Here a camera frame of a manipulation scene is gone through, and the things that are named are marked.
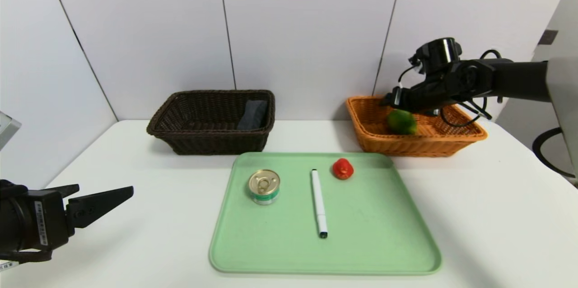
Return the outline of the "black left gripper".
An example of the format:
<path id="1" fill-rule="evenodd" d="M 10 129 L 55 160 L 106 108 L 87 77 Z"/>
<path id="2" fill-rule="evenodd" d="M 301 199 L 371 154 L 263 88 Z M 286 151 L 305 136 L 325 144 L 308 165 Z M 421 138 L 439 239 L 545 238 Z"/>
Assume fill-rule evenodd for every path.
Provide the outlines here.
<path id="1" fill-rule="evenodd" d="M 79 190 L 78 184 L 70 184 L 2 198 L 1 251 L 56 249 L 67 243 L 77 228 L 88 227 L 134 195 L 134 187 L 128 186 L 71 198 L 64 212 L 62 198 Z"/>

